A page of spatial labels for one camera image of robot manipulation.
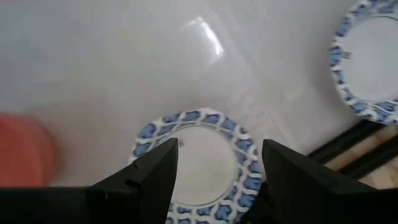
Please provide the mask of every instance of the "paper plate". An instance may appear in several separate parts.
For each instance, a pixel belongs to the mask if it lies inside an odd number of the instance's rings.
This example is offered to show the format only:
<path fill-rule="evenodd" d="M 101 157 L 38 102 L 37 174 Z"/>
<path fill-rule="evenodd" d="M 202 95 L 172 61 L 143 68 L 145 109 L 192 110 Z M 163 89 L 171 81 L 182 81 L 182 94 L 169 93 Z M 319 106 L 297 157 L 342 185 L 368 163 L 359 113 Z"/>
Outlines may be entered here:
<path fill-rule="evenodd" d="M 166 223 L 232 223 L 249 210 L 261 186 L 258 155 L 247 131 L 210 108 L 150 122 L 129 163 L 178 138 L 178 168 Z"/>
<path fill-rule="evenodd" d="M 343 101 L 358 116 L 398 121 L 398 1 L 366 0 L 343 18 L 330 68 Z"/>

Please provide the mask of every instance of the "white surface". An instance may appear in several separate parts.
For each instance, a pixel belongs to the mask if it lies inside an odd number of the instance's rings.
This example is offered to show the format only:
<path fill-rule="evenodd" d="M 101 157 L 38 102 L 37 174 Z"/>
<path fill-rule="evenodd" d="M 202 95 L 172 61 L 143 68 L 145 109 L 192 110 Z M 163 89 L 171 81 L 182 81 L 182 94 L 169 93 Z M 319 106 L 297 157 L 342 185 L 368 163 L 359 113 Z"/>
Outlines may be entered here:
<path fill-rule="evenodd" d="M 215 131 L 184 128 L 178 138 L 178 168 L 173 199 L 185 205 L 204 205 L 220 198 L 236 178 L 234 149 Z"/>
<path fill-rule="evenodd" d="M 60 146 L 55 185 L 126 165 L 139 130 L 204 106 L 307 154 L 356 118 L 328 48 L 355 0 L 0 1 L 0 110 Z"/>
<path fill-rule="evenodd" d="M 347 86 L 364 100 L 389 100 L 397 94 L 398 21 L 375 17 L 355 25 L 345 38 L 351 59 L 341 66 Z"/>

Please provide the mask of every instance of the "orange object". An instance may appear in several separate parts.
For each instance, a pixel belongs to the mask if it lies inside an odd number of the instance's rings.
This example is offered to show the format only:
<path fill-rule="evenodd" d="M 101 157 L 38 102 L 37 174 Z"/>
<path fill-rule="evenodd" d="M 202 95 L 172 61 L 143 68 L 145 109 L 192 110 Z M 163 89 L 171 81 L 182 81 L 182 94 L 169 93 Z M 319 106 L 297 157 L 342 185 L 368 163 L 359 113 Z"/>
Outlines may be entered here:
<path fill-rule="evenodd" d="M 36 122 L 0 113 L 0 187 L 40 187 L 55 175 L 55 146 Z"/>

